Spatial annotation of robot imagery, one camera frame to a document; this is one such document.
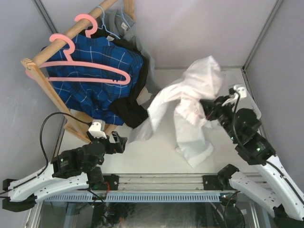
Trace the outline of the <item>blue plaid shirt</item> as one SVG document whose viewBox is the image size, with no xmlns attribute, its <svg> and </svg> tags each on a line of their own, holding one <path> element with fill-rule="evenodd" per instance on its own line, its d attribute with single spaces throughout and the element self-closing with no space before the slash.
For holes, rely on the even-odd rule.
<svg viewBox="0 0 304 228">
<path fill-rule="evenodd" d="M 69 109 L 84 112 L 108 124 L 124 124 L 126 121 L 119 116 L 119 112 L 126 114 L 136 104 L 145 85 L 147 60 L 123 39 L 119 46 L 106 37 L 87 38 L 85 35 L 77 35 L 72 41 L 76 45 L 72 54 L 74 60 L 118 68 L 127 72 L 131 81 L 127 85 L 54 82 L 55 91 Z"/>
</svg>

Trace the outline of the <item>pink hanger of white shirt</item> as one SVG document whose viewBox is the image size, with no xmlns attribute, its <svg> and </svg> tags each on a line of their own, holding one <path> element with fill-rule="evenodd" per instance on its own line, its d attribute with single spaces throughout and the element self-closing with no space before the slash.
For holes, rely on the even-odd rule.
<svg viewBox="0 0 304 228">
<path fill-rule="evenodd" d="M 74 67 L 77 70 L 80 70 L 80 72 L 82 73 L 82 76 L 55 76 L 55 77 L 50 76 L 48 78 L 48 81 L 102 83 L 102 84 L 113 84 L 113 85 L 122 85 L 122 86 L 130 83 L 131 76 L 123 70 L 120 70 L 113 66 L 107 66 L 104 64 L 74 60 L 72 58 L 72 54 L 76 50 L 76 45 L 67 36 L 65 36 L 63 34 L 55 33 L 50 36 L 49 41 L 54 42 L 59 39 L 65 41 L 68 45 L 68 48 L 63 50 L 65 59 L 59 60 L 59 61 L 47 61 L 47 62 L 43 63 L 41 66 L 39 66 L 39 68 L 51 69 L 51 68 L 56 68 L 56 67 L 57 68 Z M 90 75 L 90 74 L 86 75 L 84 73 L 85 69 L 92 69 L 94 72 L 95 71 L 107 71 L 107 72 L 113 73 L 115 75 L 120 75 L 122 78 L 117 79 L 117 78 L 110 78 L 110 77 L 94 76 L 94 75 Z"/>
</svg>

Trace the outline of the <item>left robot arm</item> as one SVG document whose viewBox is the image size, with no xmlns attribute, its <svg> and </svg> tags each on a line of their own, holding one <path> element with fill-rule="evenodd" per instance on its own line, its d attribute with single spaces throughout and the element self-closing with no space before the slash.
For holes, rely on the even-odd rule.
<svg viewBox="0 0 304 228">
<path fill-rule="evenodd" d="M 73 190 L 105 190 L 101 165 L 106 154 L 123 153 L 127 138 L 113 132 L 110 138 L 95 138 L 89 144 L 66 150 L 54 157 L 41 170 L 21 179 L 5 179 L 3 190 L 7 196 L 2 208 L 22 212 L 52 196 Z"/>
</svg>

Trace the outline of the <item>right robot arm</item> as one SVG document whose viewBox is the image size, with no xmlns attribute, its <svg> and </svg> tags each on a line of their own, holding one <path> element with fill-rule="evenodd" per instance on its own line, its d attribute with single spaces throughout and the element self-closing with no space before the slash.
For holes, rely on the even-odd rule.
<svg viewBox="0 0 304 228">
<path fill-rule="evenodd" d="M 243 193 L 265 209 L 278 228 L 304 226 L 304 194 L 287 173 L 272 145 L 258 133 L 261 122 L 248 108 L 221 96 L 214 101 L 200 100 L 206 118 L 217 120 L 235 145 L 238 155 L 254 167 L 271 187 L 266 190 L 251 181 L 239 168 L 226 165 L 216 175 L 203 176 L 206 190 L 234 190 Z"/>
</svg>

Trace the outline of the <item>pink hanger of plaid shirt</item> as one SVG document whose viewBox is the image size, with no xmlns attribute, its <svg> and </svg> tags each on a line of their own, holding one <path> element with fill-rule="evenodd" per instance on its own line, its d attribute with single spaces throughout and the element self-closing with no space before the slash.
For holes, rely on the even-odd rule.
<svg viewBox="0 0 304 228">
<path fill-rule="evenodd" d="M 76 29 L 78 32 L 84 30 L 85 36 L 91 38 L 98 30 L 96 19 L 89 14 L 79 14 L 75 17 Z"/>
</svg>

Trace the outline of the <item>white shirt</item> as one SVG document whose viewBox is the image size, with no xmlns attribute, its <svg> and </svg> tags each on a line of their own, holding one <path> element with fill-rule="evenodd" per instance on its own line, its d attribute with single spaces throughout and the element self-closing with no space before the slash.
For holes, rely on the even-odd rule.
<svg viewBox="0 0 304 228">
<path fill-rule="evenodd" d="M 176 134 L 176 151 L 195 168 L 213 152 L 213 145 L 205 139 L 202 127 L 210 127 L 200 100 L 214 101 L 224 84 L 219 63 L 213 56 L 193 62 L 181 78 L 163 88 L 147 108 L 148 117 L 131 131 L 128 143 L 150 139 L 168 110 L 177 102 L 173 111 Z"/>
</svg>

